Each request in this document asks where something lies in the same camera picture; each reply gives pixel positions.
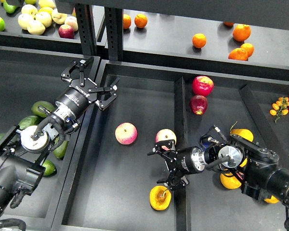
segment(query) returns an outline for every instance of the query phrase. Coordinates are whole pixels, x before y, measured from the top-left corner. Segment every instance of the lime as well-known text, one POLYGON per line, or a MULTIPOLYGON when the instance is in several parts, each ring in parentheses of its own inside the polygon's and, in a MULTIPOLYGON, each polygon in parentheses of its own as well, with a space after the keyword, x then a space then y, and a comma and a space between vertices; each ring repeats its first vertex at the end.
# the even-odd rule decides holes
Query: lime
POLYGON ((57 157, 58 159, 63 158, 64 155, 66 154, 67 145, 68 141, 63 141, 63 143, 53 151, 54 156, 57 157))
POLYGON ((31 110, 33 114, 35 114, 36 116, 43 117, 43 118, 47 117, 47 115, 38 109, 39 106, 45 107, 50 112, 54 110, 54 106, 50 102, 37 101, 35 104, 33 104, 31 110))
POLYGON ((44 164, 42 164, 42 166, 45 168, 45 172, 43 175, 45 177, 51 175, 52 173, 54 173, 56 171, 56 166, 50 160, 45 160, 45 162, 44 162, 44 164))
POLYGON ((23 118, 20 122, 19 122, 19 128, 20 129, 26 129, 27 127, 30 127, 32 125, 38 125, 41 121, 41 118, 38 117, 37 115, 29 115, 25 118, 23 118))

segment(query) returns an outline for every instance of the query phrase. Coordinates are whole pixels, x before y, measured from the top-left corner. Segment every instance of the black surface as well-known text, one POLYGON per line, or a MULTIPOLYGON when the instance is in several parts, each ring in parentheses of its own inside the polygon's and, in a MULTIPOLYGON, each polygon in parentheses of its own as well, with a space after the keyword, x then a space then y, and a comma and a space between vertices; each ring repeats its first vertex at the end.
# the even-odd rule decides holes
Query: black surface
POLYGON ((155 0, 60 0, 60 2, 77 2, 225 22, 239 21, 245 24, 289 30, 289 1, 283 0, 273 2, 259 0, 251 0, 249 2, 236 0, 169 0, 167 3, 155 0))
MULTIPOLYGON (((33 115, 31 107, 36 101, 54 104, 54 99, 67 87, 60 78, 61 72, 72 60, 83 58, 80 55, 35 52, 0 49, 0 133, 18 124, 22 118, 33 115)), ((48 159, 54 162, 57 174, 42 178, 32 196, 25 196, 16 209, 7 207, 2 218, 20 218, 35 229, 51 227, 76 139, 77 134, 73 134, 64 160, 49 155, 48 159)), ((23 155, 30 161, 35 161, 37 157, 30 153, 23 155)))
MULTIPOLYGON (((243 44, 236 42, 232 36, 237 24, 229 28, 220 21, 129 10, 124 10, 124 13, 132 18, 131 27, 124 30, 123 34, 125 51, 233 63, 236 61, 228 59, 230 51, 243 44), (134 23, 134 18, 139 13, 148 18, 144 29, 137 28, 134 23), (196 33, 203 33, 207 38, 207 44, 202 49, 193 47, 192 38, 196 33)), ((253 44, 255 51, 247 62, 238 62, 289 69, 289 30, 250 27, 251 36, 245 42, 253 44)))
MULTIPOLYGON (((104 19, 104 8, 100 6, 92 6, 94 29, 98 37, 102 32, 102 23, 104 19)), ((74 39, 60 38, 58 29, 60 25, 54 21, 49 28, 41 36, 31 35, 28 31, 22 30, 18 24, 18 16, 21 14, 21 7, 12 13, 6 13, 3 4, 0 2, 0 17, 5 21, 5 30, 0 32, 0 46, 11 46, 28 49, 38 49, 44 51, 60 51, 68 53, 82 54, 79 32, 75 32, 74 39)), ((105 41, 98 42, 98 45, 104 46, 105 41)))
MULTIPOLYGON (((185 81, 188 146, 197 145, 200 135, 212 124, 228 134, 236 121, 235 128, 250 129, 254 141, 266 146, 239 89, 248 84, 253 92, 260 93, 257 95, 260 102, 269 100, 271 94, 289 94, 289 83, 283 81, 111 61, 101 62, 96 81, 110 83, 117 76, 121 78, 117 100, 107 111, 92 111, 88 142, 75 150, 72 162, 78 159, 81 164, 74 166, 74 171, 67 175, 61 197, 65 203, 60 200, 53 230, 83 230, 82 227, 90 231, 174 229, 178 217, 174 214, 173 201, 165 213, 154 212, 148 201, 149 190, 156 180, 166 175, 164 161, 159 156, 145 154, 151 151, 158 130, 174 128, 175 81, 182 77, 185 81), (207 97, 209 107, 202 116, 193 114, 189 108, 193 95, 191 82, 197 75, 210 76, 215 83, 207 97), (135 143, 128 146, 119 144, 114 136, 122 122, 131 122, 138 130, 135 143)), ((279 132, 287 136, 288 129, 285 127, 279 132)), ((280 158, 287 160, 288 157, 280 154, 280 158)), ((182 197, 179 203, 180 206, 185 202, 190 205, 188 229, 284 230, 285 209, 281 203, 258 203, 243 195, 240 189, 228 190, 221 185, 219 174, 213 172, 192 175, 189 180, 186 200, 182 197)))

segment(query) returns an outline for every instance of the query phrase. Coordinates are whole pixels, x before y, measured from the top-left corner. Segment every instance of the mandarin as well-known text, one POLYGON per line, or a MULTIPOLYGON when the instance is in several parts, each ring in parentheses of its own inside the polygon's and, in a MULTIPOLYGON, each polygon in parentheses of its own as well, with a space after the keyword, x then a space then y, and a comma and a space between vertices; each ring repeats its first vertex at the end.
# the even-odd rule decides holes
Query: mandarin
POLYGON ((148 23, 148 18, 144 14, 140 13, 136 15, 134 22, 138 28, 144 28, 148 23))
POLYGON ((254 53, 254 46, 250 43, 244 43, 241 45, 241 48, 245 49, 247 51, 247 54, 249 55, 249 57, 251 57, 251 55, 254 53))
POLYGON ((196 48, 202 48, 207 43, 207 38, 204 34, 195 34, 192 39, 193 45, 196 48))
POLYGON ((128 14, 123 15, 123 29, 128 29, 131 26, 131 17, 128 14))
POLYGON ((238 42, 244 42, 249 38, 251 29, 249 25, 239 24, 233 30, 233 38, 238 42))
POLYGON ((243 48, 235 48, 229 53, 228 59, 247 61, 249 55, 247 51, 243 48))

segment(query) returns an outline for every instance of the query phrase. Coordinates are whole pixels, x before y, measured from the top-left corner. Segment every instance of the yellow cherry tomato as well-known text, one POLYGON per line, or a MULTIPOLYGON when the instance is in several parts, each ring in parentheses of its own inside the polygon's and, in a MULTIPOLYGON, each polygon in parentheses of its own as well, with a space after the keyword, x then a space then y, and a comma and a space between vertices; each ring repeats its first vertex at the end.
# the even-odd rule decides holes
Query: yellow cherry tomato
POLYGON ((288 114, 289 111, 288 111, 288 109, 284 109, 284 110, 282 110, 281 112, 282 112, 283 116, 285 116, 285 115, 288 114))
POLYGON ((273 116, 275 116, 275 115, 277 114, 277 112, 272 109, 272 110, 270 110, 270 114, 273 115, 273 116))
POLYGON ((273 108, 274 110, 278 110, 278 109, 279 109, 279 106, 278 106, 276 103, 274 103, 274 104, 272 104, 272 108, 273 108))

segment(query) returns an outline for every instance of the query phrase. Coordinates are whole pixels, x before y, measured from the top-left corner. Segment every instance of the yellow apple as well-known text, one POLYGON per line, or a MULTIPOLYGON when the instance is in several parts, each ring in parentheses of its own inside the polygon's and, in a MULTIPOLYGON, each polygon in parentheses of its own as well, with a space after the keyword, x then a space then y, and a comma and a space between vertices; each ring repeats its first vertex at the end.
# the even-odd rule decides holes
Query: yellow apple
POLYGON ((33 17, 30 14, 27 13, 22 13, 21 15, 18 16, 18 24, 23 30, 27 30, 27 26, 30 21, 33 21, 33 17))
POLYGON ((59 13, 58 9, 54 9, 52 12, 52 18, 55 23, 62 25, 67 18, 67 14, 59 13))
POLYGON ((51 15, 47 12, 37 13, 35 19, 43 23, 46 28, 50 27, 53 22, 51 15))
POLYGON ((122 123, 117 127, 115 136, 119 143, 131 144, 137 137, 137 129, 131 123, 122 123))
POLYGON ((30 21, 27 26, 27 30, 31 35, 41 35, 45 29, 43 23, 37 20, 30 21))
MULTIPOLYGON (((167 141, 167 140, 174 140, 174 144, 177 142, 177 137, 173 131, 170 129, 162 129, 160 130, 155 137, 155 142, 159 141, 167 141)), ((166 146, 162 146, 163 149, 169 150, 166 146)))

